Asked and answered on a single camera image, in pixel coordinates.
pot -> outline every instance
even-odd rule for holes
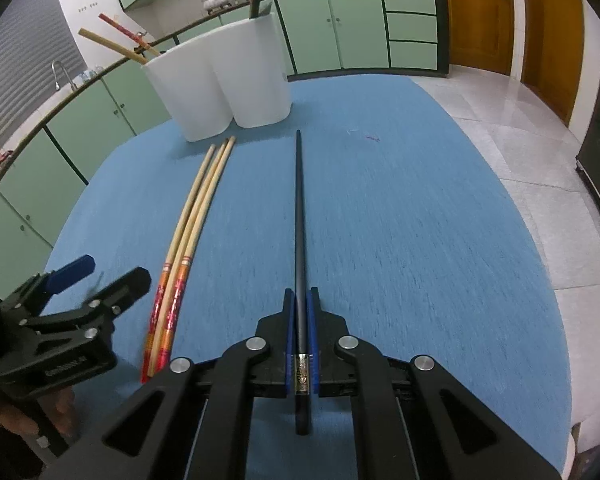
[[[205,10],[212,10],[227,5],[228,3],[229,0],[202,0],[202,7]]]

blue tablecloth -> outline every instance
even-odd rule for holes
[[[291,84],[283,122],[189,144],[167,122],[120,146],[75,205],[48,269],[88,253],[96,272],[54,298],[72,307],[135,266],[160,273],[211,142],[238,137],[192,264],[173,356],[217,357],[282,307],[294,279],[294,134],[302,130],[308,285],[352,334],[403,360],[427,353],[559,470],[571,390],[560,313],[514,203],[440,106],[403,76]],[[115,370],[77,388],[84,426],[139,387],[155,287],[116,321]],[[356,478],[346,400],[254,408],[249,479]]]

sink faucet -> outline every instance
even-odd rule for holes
[[[69,85],[71,86],[71,91],[75,92],[78,89],[78,87],[73,82],[73,80],[69,77],[69,73],[66,71],[64,63],[59,60],[54,60],[51,63],[51,71],[54,73],[54,79],[56,80],[56,92],[58,92],[60,90],[60,85],[58,84],[58,76],[56,75],[56,63],[58,63],[60,65],[60,67],[62,68],[62,71],[64,72],[64,76],[66,77],[67,81],[69,82]]]

wooden countertop edge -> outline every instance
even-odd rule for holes
[[[173,38],[174,36],[182,34],[186,30],[189,30],[190,28],[197,27],[198,25],[201,25],[202,23],[208,22],[209,20],[212,20],[218,16],[222,16],[223,14],[231,12],[232,10],[240,9],[241,7],[246,7],[247,5],[249,5],[248,2],[244,2],[240,5],[233,6],[229,9],[223,9],[218,12],[214,12],[213,14],[210,14],[209,16],[200,18],[196,22],[193,22],[190,25],[187,25],[186,27],[180,28],[179,30],[172,32],[171,34],[168,34],[165,37],[160,38],[160,40],[151,42],[151,46],[155,46],[159,43],[162,43],[163,41]],[[136,52],[139,54],[142,54],[144,52],[144,49],[136,48]],[[119,59],[115,63],[110,64],[109,66],[106,67],[106,69],[104,69],[102,72],[100,72],[96,77],[94,77],[93,79],[90,79],[85,84],[80,86],[80,88],[78,88],[75,92],[72,92],[72,94],[68,95],[64,100],[60,101],[45,117],[43,117],[40,120],[40,122],[38,124],[36,124],[36,126],[34,126],[33,129],[16,146],[16,149],[13,150],[13,153],[11,153],[9,160],[7,160],[2,165],[2,167],[0,168],[0,181],[2,180],[2,177],[7,172],[7,170],[14,163],[15,159],[18,158],[18,155],[20,155],[20,153],[23,152],[23,150],[27,147],[27,145],[31,142],[31,140],[37,134],[39,134],[40,131],[42,131],[44,129],[45,124],[47,124],[51,119],[53,119],[56,116],[56,114],[60,110],[62,110],[62,108],[67,106],[71,101],[73,101],[76,97],[78,97],[78,95],[80,95],[82,92],[84,92],[88,87],[90,87],[95,82],[100,81],[109,72],[112,72],[112,70],[117,69],[120,65],[122,65],[123,63],[126,63],[127,61],[129,61],[129,60],[126,57],[123,57],[122,59]]]

metal bolt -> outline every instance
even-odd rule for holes
[[[247,348],[249,350],[262,350],[266,344],[267,342],[261,337],[251,337],[247,339]]]
[[[191,363],[186,357],[177,357],[169,364],[169,368],[172,372],[181,374],[189,370]]]
[[[413,364],[416,365],[416,368],[418,370],[428,372],[433,368],[436,362],[433,360],[433,358],[429,357],[428,355],[419,355],[418,357],[416,357],[416,360],[413,362]]]
[[[49,439],[46,436],[40,436],[36,439],[36,443],[42,448],[46,449],[49,447]]]
[[[353,350],[358,346],[358,338],[353,337],[352,335],[344,335],[338,339],[338,344],[345,350]]]

